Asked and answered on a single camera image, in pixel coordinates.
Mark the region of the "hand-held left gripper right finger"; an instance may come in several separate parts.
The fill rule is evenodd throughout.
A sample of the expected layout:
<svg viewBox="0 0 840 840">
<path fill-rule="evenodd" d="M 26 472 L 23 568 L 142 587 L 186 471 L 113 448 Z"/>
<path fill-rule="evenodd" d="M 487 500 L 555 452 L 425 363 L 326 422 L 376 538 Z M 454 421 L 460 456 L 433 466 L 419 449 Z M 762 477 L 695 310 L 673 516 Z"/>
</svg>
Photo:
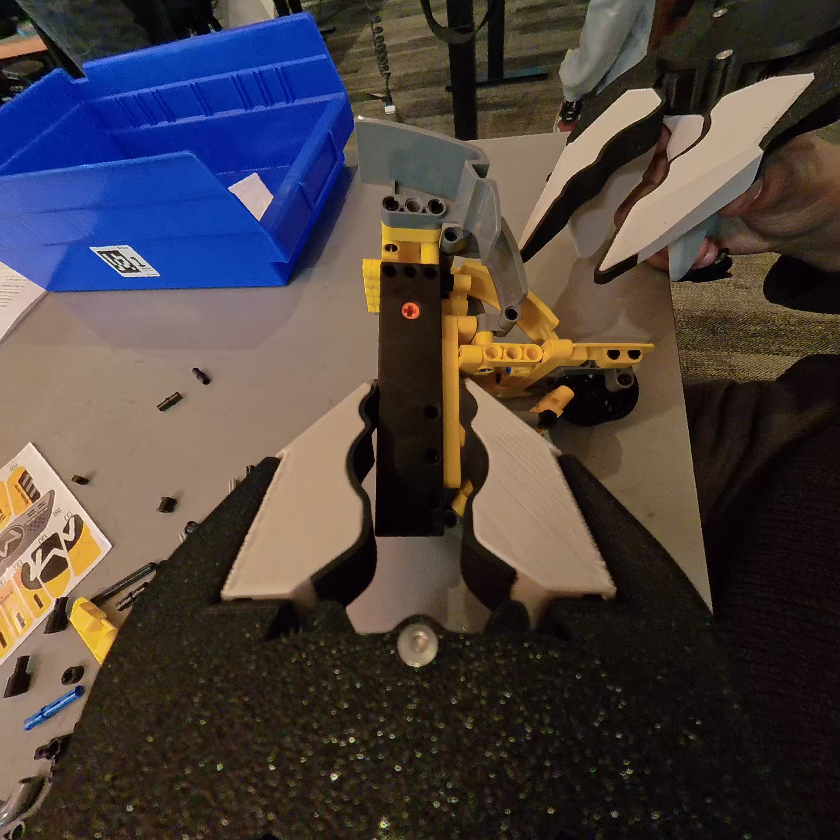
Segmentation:
<svg viewBox="0 0 840 840">
<path fill-rule="evenodd" d="M 489 610 L 519 602 L 530 624 L 564 598 L 612 600 L 616 586 L 563 473 L 560 451 L 471 380 L 462 390 L 475 472 L 461 576 Z"/>
</svg>

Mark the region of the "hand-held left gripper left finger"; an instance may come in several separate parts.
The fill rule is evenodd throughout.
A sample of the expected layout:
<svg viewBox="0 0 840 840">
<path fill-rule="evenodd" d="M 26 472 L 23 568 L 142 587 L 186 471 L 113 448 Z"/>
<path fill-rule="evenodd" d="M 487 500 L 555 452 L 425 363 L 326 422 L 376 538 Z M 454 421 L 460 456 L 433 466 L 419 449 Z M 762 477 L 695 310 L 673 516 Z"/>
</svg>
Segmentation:
<svg viewBox="0 0 840 840">
<path fill-rule="evenodd" d="M 279 452 L 223 601 L 348 606 L 372 583 L 376 545 L 362 481 L 373 466 L 377 400 L 375 384 L 363 383 Z"/>
</svg>

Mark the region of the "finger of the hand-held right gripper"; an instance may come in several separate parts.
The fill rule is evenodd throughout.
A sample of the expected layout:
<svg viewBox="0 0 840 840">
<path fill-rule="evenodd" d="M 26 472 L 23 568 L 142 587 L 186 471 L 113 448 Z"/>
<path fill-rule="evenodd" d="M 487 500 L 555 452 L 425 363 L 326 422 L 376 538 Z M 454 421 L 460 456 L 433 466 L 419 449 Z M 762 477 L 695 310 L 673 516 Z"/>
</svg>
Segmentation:
<svg viewBox="0 0 840 840">
<path fill-rule="evenodd" d="M 724 96 L 710 111 L 708 131 L 669 163 L 665 179 L 626 216 L 595 281 L 610 282 L 664 248 L 670 279 L 684 277 L 717 213 L 756 176 L 760 142 L 814 78 L 813 72 L 770 77 Z"/>
<path fill-rule="evenodd" d="M 663 126 L 664 102 L 652 88 L 621 93 L 582 132 L 569 137 L 519 239 L 527 262 L 597 198 L 622 167 L 653 151 Z"/>
</svg>

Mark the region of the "yellow brick vehicle model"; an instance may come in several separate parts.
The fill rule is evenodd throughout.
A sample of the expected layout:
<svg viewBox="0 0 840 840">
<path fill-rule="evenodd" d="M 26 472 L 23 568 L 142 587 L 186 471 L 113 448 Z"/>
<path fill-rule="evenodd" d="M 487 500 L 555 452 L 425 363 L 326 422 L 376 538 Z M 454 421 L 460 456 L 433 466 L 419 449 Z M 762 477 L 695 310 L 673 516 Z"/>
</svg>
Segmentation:
<svg viewBox="0 0 840 840">
<path fill-rule="evenodd" d="M 462 381 L 502 399 L 537 389 L 538 430 L 561 417 L 596 426 L 634 410 L 635 369 L 654 345 L 557 334 L 479 147 L 363 117 L 354 135 L 362 183 L 385 190 L 381 256 L 363 263 L 379 317 L 375 533 L 438 536 L 469 494 Z"/>
</svg>

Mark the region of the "person's right hand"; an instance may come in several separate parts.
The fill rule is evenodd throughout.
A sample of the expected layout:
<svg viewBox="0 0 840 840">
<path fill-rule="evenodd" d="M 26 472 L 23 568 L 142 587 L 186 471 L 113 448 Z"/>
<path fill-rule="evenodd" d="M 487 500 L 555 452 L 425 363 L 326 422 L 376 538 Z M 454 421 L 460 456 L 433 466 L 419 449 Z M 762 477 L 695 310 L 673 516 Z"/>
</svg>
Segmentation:
<svg viewBox="0 0 840 840">
<path fill-rule="evenodd" d="M 714 234 L 692 269 L 722 250 L 736 256 L 776 253 L 815 269 L 839 268 L 839 122 L 794 137 L 764 159 L 761 173 L 718 213 Z"/>
</svg>

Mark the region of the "black desk leg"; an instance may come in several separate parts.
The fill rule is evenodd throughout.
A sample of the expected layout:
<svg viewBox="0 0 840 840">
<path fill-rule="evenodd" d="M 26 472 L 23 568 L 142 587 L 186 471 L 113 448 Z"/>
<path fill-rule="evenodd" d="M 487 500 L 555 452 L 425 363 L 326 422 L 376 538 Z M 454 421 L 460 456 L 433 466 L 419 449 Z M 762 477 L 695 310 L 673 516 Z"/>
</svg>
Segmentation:
<svg viewBox="0 0 840 840">
<path fill-rule="evenodd" d="M 474 2 L 447 1 L 446 25 L 437 33 L 448 49 L 449 84 L 453 105 L 455 137 L 475 140 L 478 136 L 477 92 L 513 83 L 544 81 L 549 77 L 545 66 L 532 66 L 507 73 L 505 70 L 504 1 L 486 4 L 482 21 L 475 21 Z M 487 33 L 487 73 L 478 78 L 476 37 L 485 28 Z"/>
</svg>

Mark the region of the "pile of brick parts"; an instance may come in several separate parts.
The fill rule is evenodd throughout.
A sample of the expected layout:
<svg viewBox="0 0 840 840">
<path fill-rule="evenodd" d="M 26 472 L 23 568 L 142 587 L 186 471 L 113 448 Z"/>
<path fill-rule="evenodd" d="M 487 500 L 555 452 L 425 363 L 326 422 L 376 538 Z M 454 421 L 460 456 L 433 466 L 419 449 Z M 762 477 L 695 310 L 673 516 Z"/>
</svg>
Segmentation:
<svg viewBox="0 0 840 840">
<path fill-rule="evenodd" d="M 156 566 L 121 627 L 73 601 L 70 635 L 104 654 L 94 682 L 65 686 L 76 727 L 41 745 L 43 768 L 2 800 L 2 836 L 229 838 L 238 807 L 224 792 L 229 668 L 215 607 L 230 563 L 226 525 L 206 518 Z"/>
</svg>

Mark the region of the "yellow black sticker sheet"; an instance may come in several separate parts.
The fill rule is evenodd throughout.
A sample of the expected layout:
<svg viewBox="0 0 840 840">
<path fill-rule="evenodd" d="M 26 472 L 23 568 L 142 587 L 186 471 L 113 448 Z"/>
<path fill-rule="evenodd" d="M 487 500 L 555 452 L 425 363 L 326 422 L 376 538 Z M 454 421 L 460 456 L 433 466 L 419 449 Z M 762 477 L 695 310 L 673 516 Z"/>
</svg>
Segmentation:
<svg viewBox="0 0 840 840">
<path fill-rule="evenodd" d="M 36 446 L 1 468 L 1 661 L 112 545 Z"/>
</svg>

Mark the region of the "white paper slip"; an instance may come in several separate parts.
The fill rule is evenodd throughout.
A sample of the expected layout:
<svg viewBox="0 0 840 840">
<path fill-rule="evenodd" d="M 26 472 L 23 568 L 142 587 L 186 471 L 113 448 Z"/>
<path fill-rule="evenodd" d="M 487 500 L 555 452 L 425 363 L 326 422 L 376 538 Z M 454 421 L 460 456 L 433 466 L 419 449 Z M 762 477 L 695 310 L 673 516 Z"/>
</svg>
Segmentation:
<svg viewBox="0 0 840 840">
<path fill-rule="evenodd" d="M 248 174 L 227 188 L 260 221 L 274 196 L 257 172 Z"/>
</svg>

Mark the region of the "blue plastic bin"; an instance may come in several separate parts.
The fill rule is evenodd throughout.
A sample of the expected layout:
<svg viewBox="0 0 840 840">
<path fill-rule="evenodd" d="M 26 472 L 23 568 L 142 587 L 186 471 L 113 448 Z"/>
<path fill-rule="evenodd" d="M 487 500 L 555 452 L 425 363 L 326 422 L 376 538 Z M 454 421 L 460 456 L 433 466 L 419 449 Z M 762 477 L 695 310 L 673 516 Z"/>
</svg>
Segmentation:
<svg viewBox="0 0 840 840">
<path fill-rule="evenodd" d="M 286 285 L 353 114 L 308 13 L 51 71 L 1 111 L 2 262 L 52 292 Z M 257 172 L 260 221 L 228 187 Z"/>
</svg>

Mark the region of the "printed paper sheet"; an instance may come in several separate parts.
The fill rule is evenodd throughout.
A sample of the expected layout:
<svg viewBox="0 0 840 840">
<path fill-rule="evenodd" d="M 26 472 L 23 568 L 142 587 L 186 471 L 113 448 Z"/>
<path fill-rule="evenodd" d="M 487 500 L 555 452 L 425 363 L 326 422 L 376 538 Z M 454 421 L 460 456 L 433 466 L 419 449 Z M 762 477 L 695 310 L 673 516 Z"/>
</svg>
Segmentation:
<svg viewBox="0 0 840 840">
<path fill-rule="evenodd" d="M 12 332 L 47 291 L 1 263 L 1 341 Z"/>
</svg>

